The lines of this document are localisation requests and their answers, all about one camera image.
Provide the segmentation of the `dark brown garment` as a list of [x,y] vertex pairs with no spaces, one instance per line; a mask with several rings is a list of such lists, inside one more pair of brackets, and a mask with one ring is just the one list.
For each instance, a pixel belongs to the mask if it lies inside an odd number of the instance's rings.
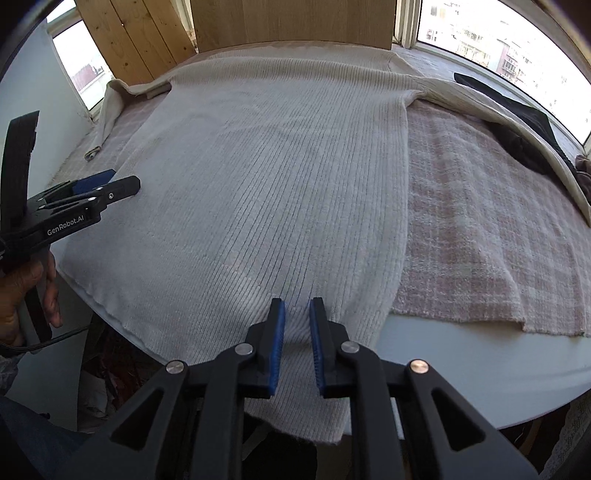
[[591,203],[591,161],[582,155],[575,158],[575,173],[577,182],[588,203]]

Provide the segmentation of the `knotty pine plank board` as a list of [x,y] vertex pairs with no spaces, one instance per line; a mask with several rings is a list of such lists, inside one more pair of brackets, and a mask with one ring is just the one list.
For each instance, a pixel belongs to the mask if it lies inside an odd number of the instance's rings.
[[87,0],[76,10],[113,76],[153,81],[197,52],[186,1]]

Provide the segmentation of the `large light wooden board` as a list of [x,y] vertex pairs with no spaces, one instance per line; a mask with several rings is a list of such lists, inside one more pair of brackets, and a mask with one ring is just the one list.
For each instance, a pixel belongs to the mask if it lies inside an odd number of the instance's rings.
[[190,5],[201,52],[274,41],[382,49],[393,42],[393,0],[204,0]]

